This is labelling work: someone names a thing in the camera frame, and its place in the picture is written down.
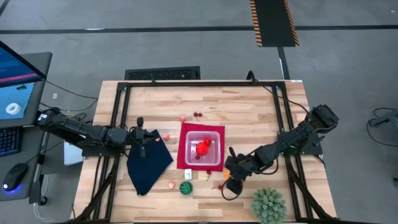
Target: clear plastic bin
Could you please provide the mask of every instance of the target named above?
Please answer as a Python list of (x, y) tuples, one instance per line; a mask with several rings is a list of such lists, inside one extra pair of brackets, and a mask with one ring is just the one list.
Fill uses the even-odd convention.
[[(197, 156), (196, 148), (199, 142), (210, 139), (209, 151)], [(190, 166), (217, 166), (221, 162), (220, 134), (216, 131), (190, 131), (185, 141), (185, 162)]]

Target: red toy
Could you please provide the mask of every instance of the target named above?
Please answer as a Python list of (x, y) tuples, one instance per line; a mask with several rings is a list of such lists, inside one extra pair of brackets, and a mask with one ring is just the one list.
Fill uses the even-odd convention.
[(205, 140), (203, 141), (203, 143), (205, 143), (208, 147), (210, 147), (210, 145), (211, 145), (211, 140), (210, 140), (210, 139), (205, 139)]
[(205, 143), (199, 142), (199, 144), (197, 145), (197, 154), (205, 155), (208, 151), (209, 147)]

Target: gray carpet floor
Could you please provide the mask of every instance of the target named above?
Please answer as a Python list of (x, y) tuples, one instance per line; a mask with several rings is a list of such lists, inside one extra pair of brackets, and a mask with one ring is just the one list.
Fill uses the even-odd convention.
[[(290, 0), (296, 26), (398, 24), (394, 0)], [(92, 29), (252, 24), (242, 0), (10, 0), (0, 30)], [(311, 106), (327, 104), (340, 117), (322, 146), (337, 214), (344, 220), (396, 223), (398, 149), (370, 140), (374, 108), (398, 108), (398, 30), (298, 31), (300, 47), (285, 48), (291, 79), (303, 80)], [(20, 54), (52, 52), (49, 80), (97, 96), (103, 80), (122, 80), (133, 68), (196, 66), (202, 79), (282, 78), (277, 49), (259, 48), (254, 33), (168, 32), (120, 34), (1, 34)], [(91, 102), (46, 85), (42, 101), (62, 108)], [(90, 118), (95, 109), (87, 111)], [(391, 125), (371, 129), (398, 144)], [(49, 202), (43, 217), (68, 220), (81, 164), (61, 166), (62, 150), (46, 161)], [(0, 202), (0, 223), (42, 223), (26, 200)]]

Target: dark blue cloth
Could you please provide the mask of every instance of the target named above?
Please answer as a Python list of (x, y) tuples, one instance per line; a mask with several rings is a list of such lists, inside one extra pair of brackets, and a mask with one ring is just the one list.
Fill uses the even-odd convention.
[[(153, 131), (152, 134), (159, 136), (157, 130)], [(134, 144), (127, 160), (127, 170), (137, 194), (147, 194), (172, 162), (173, 158), (162, 138), (159, 141), (153, 140), (147, 144), (144, 158), (141, 157), (140, 146)]]

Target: green plant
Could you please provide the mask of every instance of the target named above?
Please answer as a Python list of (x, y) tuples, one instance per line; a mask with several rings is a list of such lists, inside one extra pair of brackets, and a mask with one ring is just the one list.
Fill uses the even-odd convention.
[(286, 218), (287, 208), (282, 194), (275, 189), (259, 189), (253, 195), (253, 214), (261, 224), (278, 224)]

